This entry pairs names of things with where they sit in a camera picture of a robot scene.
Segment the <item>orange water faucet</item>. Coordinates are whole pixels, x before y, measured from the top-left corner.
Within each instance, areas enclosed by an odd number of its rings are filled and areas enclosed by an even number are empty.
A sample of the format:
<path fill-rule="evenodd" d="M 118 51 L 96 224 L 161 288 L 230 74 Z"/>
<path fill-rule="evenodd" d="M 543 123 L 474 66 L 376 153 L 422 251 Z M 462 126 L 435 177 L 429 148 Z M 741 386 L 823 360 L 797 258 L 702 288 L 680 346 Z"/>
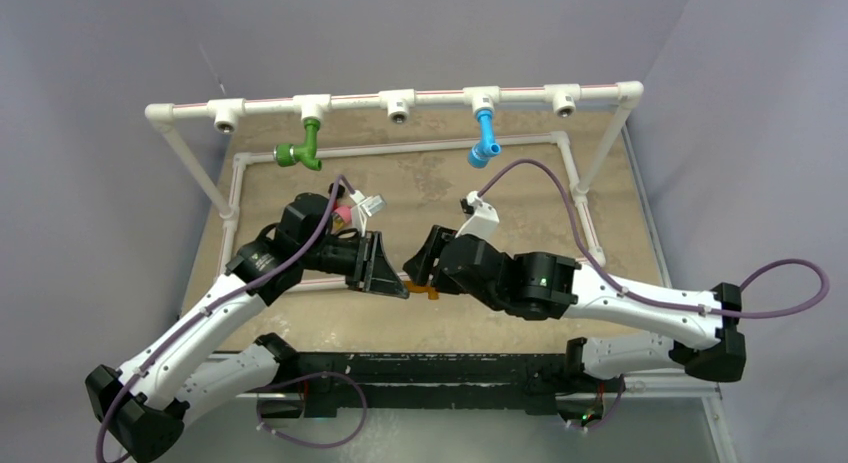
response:
<path fill-rule="evenodd" d="M 411 297 L 415 295 L 426 296 L 428 301 L 438 301 L 440 293 L 429 285 L 417 285 L 412 281 L 404 281 L 406 290 Z"/>

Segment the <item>white PVC pipe frame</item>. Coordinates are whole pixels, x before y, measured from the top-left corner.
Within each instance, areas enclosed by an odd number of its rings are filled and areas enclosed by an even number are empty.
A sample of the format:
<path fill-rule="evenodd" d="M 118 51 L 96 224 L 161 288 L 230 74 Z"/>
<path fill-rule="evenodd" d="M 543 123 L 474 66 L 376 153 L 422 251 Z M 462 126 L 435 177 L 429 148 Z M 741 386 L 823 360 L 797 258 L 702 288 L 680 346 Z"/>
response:
<path fill-rule="evenodd" d="M 594 159 L 585 173 L 579 172 L 571 150 L 570 140 L 563 131 L 552 131 L 547 135 L 496 136 L 501 150 L 509 146 L 550 143 L 561 154 L 579 227 L 585 238 L 590 255 L 599 264 L 605 264 L 606 255 L 597 235 L 590 213 L 588 191 L 604 160 L 617 138 L 625 137 L 626 121 L 637 107 L 644 86 L 639 81 L 624 81 L 604 85 L 549 84 L 541 87 L 501 88 L 498 86 L 476 86 L 453 90 L 383 90 L 372 94 L 330 95 L 307 94 L 286 98 L 248 100 L 227 98 L 209 100 L 204 103 L 173 104 L 154 103 L 145 109 L 145 117 L 159 132 L 178 158 L 190 172 L 203 192 L 209 197 L 222 220 L 223 236 L 218 263 L 224 265 L 234 247 L 240 220 L 241 190 L 243 177 L 248 166 L 275 162 L 271 153 L 238 153 L 233 158 L 232 183 L 228 193 L 222 193 L 208 173 L 201 167 L 194 153 L 180 134 L 177 124 L 182 120 L 209 118 L 215 130 L 231 136 L 241 121 L 250 116 L 297 114 L 300 119 L 317 118 L 324 121 L 332 112 L 380 109 L 385 111 L 390 122 L 404 124 L 410 121 L 412 112 L 421 107 L 467 107 L 476 121 L 475 113 L 481 109 L 494 112 L 507 104 L 545 104 L 555 115 L 567 118 L 573 115 L 580 104 L 607 102 L 613 108 L 612 118 L 600 139 Z M 322 160 L 355 156 L 393 155 L 415 152 L 465 149 L 469 153 L 480 138 L 466 138 L 413 143 L 358 146 L 349 149 L 320 149 L 317 156 Z"/>

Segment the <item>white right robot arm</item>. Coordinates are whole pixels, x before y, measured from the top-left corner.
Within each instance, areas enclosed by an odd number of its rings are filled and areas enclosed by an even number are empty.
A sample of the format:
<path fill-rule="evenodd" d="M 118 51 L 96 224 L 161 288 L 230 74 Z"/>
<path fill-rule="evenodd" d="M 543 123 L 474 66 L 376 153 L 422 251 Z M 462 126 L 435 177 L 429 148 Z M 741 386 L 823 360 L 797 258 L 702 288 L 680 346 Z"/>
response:
<path fill-rule="evenodd" d="M 467 294 L 493 311 L 528 321 L 592 319 L 635 329 L 615 339 L 570 341 L 561 375 L 576 390 L 622 373 L 666 368 L 709 382 L 737 382 L 747 363 L 734 315 L 742 308 L 741 290 L 734 284 L 684 291 L 621 279 L 612 286 L 572 258 L 545 252 L 510 256 L 475 235 L 438 225 L 402 268 L 416 286 Z"/>

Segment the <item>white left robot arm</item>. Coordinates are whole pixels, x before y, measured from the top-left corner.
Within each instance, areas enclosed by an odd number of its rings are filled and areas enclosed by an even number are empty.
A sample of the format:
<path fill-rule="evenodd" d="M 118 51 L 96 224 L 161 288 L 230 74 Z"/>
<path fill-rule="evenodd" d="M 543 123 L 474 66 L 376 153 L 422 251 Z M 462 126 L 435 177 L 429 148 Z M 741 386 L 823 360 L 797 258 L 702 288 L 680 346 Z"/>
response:
<path fill-rule="evenodd" d="M 238 249 L 212 287 L 155 343 L 113 369 L 95 368 L 85 386 L 96 418 L 136 462 L 153 462 L 189 422 L 220 400 L 268 386 L 284 392 L 297 382 L 296 353 L 270 335 L 224 364 L 197 369 L 235 330 L 298 285 L 305 271 L 343 277 L 348 289 L 406 299 L 409 291 L 389 263 L 378 231 L 365 225 L 386 203 L 352 194 L 352 227 L 335 233 L 334 199 L 301 193 L 276 224 Z"/>

